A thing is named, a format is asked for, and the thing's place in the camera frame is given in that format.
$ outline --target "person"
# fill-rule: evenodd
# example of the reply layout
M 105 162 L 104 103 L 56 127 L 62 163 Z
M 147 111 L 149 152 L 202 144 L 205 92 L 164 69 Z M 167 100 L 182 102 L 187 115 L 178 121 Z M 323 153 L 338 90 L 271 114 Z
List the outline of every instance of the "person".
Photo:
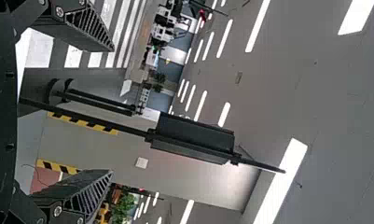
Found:
M 201 20 L 206 22 L 206 11 L 204 11 L 204 9 L 202 8 L 201 10 L 199 10 L 199 14 L 201 15 Z

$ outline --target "white ceiling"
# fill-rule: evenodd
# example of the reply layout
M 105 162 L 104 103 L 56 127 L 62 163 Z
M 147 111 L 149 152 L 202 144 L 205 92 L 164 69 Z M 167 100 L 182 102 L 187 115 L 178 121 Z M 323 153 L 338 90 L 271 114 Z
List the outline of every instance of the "white ceiling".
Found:
M 291 188 L 275 223 L 374 224 L 374 9 L 363 32 L 338 36 L 351 0 L 272 0 L 253 52 L 244 53 L 262 0 L 243 2 L 217 6 L 234 19 L 220 59 L 227 18 L 215 15 L 195 37 L 190 58 L 215 31 L 207 60 L 184 70 L 197 85 L 188 113 L 177 97 L 173 111 L 193 118 L 208 91 L 200 121 L 217 124 L 230 102 L 224 127 L 255 159 L 279 164 L 291 137 L 310 146 L 296 178 L 303 188 Z M 270 178 L 258 180 L 242 223 L 254 221 Z

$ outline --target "caution tape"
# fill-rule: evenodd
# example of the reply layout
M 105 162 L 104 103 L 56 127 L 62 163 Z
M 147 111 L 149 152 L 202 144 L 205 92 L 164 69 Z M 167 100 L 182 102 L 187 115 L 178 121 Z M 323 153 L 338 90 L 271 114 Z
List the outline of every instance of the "caution tape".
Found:
M 112 129 L 112 128 L 107 128 L 102 125 L 94 124 L 94 123 L 89 123 L 85 120 L 81 119 L 73 119 L 70 117 L 67 117 L 65 115 L 57 115 L 53 112 L 48 112 L 48 117 L 53 118 L 53 119 L 60 119 L 63 121 L 66 121 L 67 123 L 72 123 L 81 127 L 85 127 L 94 131 L 102 132 L 102 133 L 108 133 L 108 134 L 113 134 L 113 135 L 118 135 L 119 131 Z
M 63 172 L 69 175 L 76 175 L 81 172 L 81 170 L 73 166 L 63 165 L 53 161 L 44 161 L 41 159 L 37 160 L 36 167 L 45 168 L 56 172 Z

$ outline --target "ceiling light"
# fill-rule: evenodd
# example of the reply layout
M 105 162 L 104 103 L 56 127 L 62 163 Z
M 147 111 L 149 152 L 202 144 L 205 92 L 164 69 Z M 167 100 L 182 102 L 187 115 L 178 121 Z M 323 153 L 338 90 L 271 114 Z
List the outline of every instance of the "ceiling light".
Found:
M 209 37 L 209 42 L 207 42 L 207 45 L 206 45 L 206 50 L 203 53 L 203 58 L 202 59 L 204 61 L 206 61 L 207 54 L 209 53 L 211 44 L 213 43 L 213 38 L 214 38 L 214 32 L 211 32 L 210 37 Z
M 183 103 L 183 102 L 184 102 L 184 99 L 186 98 L 187 87 L 188 87 L 188 86 L 189 86 L 189 81 L 187 82 L 186 87 L 184 88 L 183 96 L 181 97 L 181 103 Z
M 280 168 L 286 170 L 286 174 L 277 174 L 271 181 L 254 224 L 272 224 L 274 222 L 307 149 L 308 146 L 305 144 L 295 138 L 291 139 L 280 163 Z
M 189 98 L 187 99 L 186 112 L 189 110 L 190 102 L 192 101 L 193 95 L 195 94 L 196 85 L 193 85 L 192 90 L 190 90 Z
M 228 21 L 227 28 L 225 29 L 225 33 L 222 36 L 221 44 L 219 45 L 218 52 L 216 53 L 216 58 L 220 58 L 222 54 L 222 50 L 224 50 L 225 44 L 227 43 L 228 35 L 230 32 L 230 28 L 232 27 L 233 20 Z
M 187 58 L 186 58 L 185 64 L 187 64 L 187 61 L 189 61 L 189 56 L 190 56 L 191 51 L 192 51 L 192 49 L 189 49 L 189 51 L 187 52 Z
M 247 53 L 253 51 L 254 44 L 256 43 L 256 38 L 258 37 L 258 33 L 260 27 L 262 26 L 263 19 L 265 19 L 265 15 L 268 11 L 269 4 L 270 0 L 263 0 L 261 9 L 259 10 L 258 16 L 256 17 L 256 24 L 254 25 L 253 31 L 250 35 L 250 39 L 248 39 L 247 47 L 245 48 L 245 52 Z
M 136 209 L 136 212 L 134 213 L 134 217 L 133 217 L 133 220 L 136 220 L 137 219 L 137 215 L 138 215 L 138 210 L 139 208 Z
M 373 6 L 374 0 L 353 0 L 344 17 L 338 35 L 362 31 Z
M 141 203 L 140 209 L 138 211 L 138 218 L 140 218 L 141 214 L 143 213 L 143 209 L 144 209 L 144 203 Z
M 192 211 L 193 204 L 195 201 L 189 200 L 187 202 L 186 210 L 184 211 L 183 217 L 181 218 L 180 224 L 187 224 L 187 220 L 189 219 L 190 212 Z
M 148 209 L 149 203 L 151 202 L 151 195 L 148 196 L 145 202 L 145 208 L 144 208 L 144 214 L 146 213 L 146 210 Z
M 198 121 L 201 116 L 201 110 L 203 109 L 204 102 L 206 101 L 207 91 L 204 91 L 201 95 L 201 101 L 199 102 L 198 110 L 196 111 L 195 118 L 193 120 Z
M 201 46 L 203 46 L 203 39 L 201 39 L 201 42 L 199 43 L 198 51 L 196 51 L 195 60 L 193 62 L 197 62 L 199 55 L 201 54 Z
M 196 24 L 195 34 L 198 33 L 200 26 L 201 26 L 201 17 L 199 17 L 198 24 Z
M 159 192 L 157 192 L 155 194 L 155 199 L 154 199 L 154 202 L 152 203 L 152 205 L 155 207 L 155 205 L 157 205 L 157 201 L 158 201 L 158 197 L 159 197 Z
M 178 94 L 177 94 L 178 97 L 181 96 L 181 91 L 183 90 L 184 82 L 186 82 L 185 79 L 183 79 L 183 80 L 181 81 L 180 89 L 178 89 Z
M 222 109 L 221 117 L 219 117 L 218 126 L 224 127 L 225 120 L 227 120 L 228 113 L 230 110 L 230 103 L 226 102 L 224 108 Z
M 215 9 L 217 2 L 218 2 L 218 0 L 214 0 L 213 5 L 212 5 L 212 9 Z M 210 20 L 212 17 L 213 17 L 213 13 L 210 13 L 208 19 Z

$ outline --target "metal pipe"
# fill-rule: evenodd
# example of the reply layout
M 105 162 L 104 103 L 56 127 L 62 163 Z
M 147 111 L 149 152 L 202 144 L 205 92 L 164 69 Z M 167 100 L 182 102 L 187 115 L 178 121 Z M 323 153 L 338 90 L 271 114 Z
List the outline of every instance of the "metal pipe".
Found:
M 119 113 L 119 114 L 122 114 L 122 115 L 125 115 L 125 116 L 131 117 L 133 115 L 133 113 L 130 110 L 120 109 L 120 108 L 117 108 L 117 107 L 114 107 L 114 106 L 111 106 L 111 105 L 106 105 L 106 104 L 103 104 L 103 103 L 100 103 L 100 102 L 97 102 L 97 101 L 92 101 L 90 99 L 86 99 L 86 98 L 83 98 L 81 96 L 75 96 L 75 95 L 65 93 L 65 92 L 62 92 L 62 91 L 56 91 L 55 95 L 59 96 L 59 97 L 62 97 L 63 99 L 79 102 L 79 103 L 84 104 L 84 105 L 91 105 L 91 106 L 99 107 L 101 109 L 112 111 L 112 112 L 115 112 L 115 113 Z
M 43 110 L 53 112 L 55 114 L 65 115 L 65 116 L 71 117 L 73 119 L 81 119 L 81 120 L 85 120 L 86 122 L 94 123 L 94 124 L 97 124 L 97 125 L 102 125 L 104 127 L 110 127 L 112 129 L 118 130 L 120 132 L 137 135 L 137 136 L 144 137 L 144 138 L 146 138 L 148 136 L 147 132 L 141 131 L 139 129 L 135 129 L 135 128 L 131 128 L 131 127 L 128 127 L 128 126 L 120 125 L 120 124 L 117 124 L 117 123 L 114 123 L 114 122 L 111 122 L 111 121 L 108 121 L 108 120 L 104 120 L 104 119 L 97 119 L 97 118 L 94 118 L 94 117 L 91 117 L 91 116 L 79 114 L 79 113 L 74 112 L 74 111 L 62 109 L 62 108 L 59 108 L 59 107 L 56 107 L 56 106 L 53 106 L 53 105 L 47 105 L 47 104 L 40 103 L 40 102 L 37 102 L 37 101 L 33 101 L 33 100 L 30 100 L 30 99 L 26 99 L 26 98 L 21 97 L 20 100 L 19 100 L 19 103 L 23 104 L 23 105 L 34 106 L 34 107 L 37 107 L 37 108 L 40 108 L 40 109 L 43 109 Z
M 75 90 L 75 89 L 70 89 L 70 90 L 67 90 L 66 92 L 67 93 L 72 93 L 74 95 L 83 96 L 85 98 L 90 98 L 90 99 L 95 100 L 95 101 L 100 101 L 100 102 L 106 103 L 108 105 L 119 106 L 119 107 L 122 107 L 122 108 L 125 108 L 125 109 L 129 109 L 131 111 L 135 110 L 135 105 L 126 105 L 126 104 L 123 104 L 123 103 L 120 103 L 120 102 L 117 102 L 117 101 L 113 101 L 113 100 L 103 98 L 101 96 L 90 94 L 90 93 L 87 93 L 87 92 L 84 92 L 84 91 L 78 91 L 78 90 Z

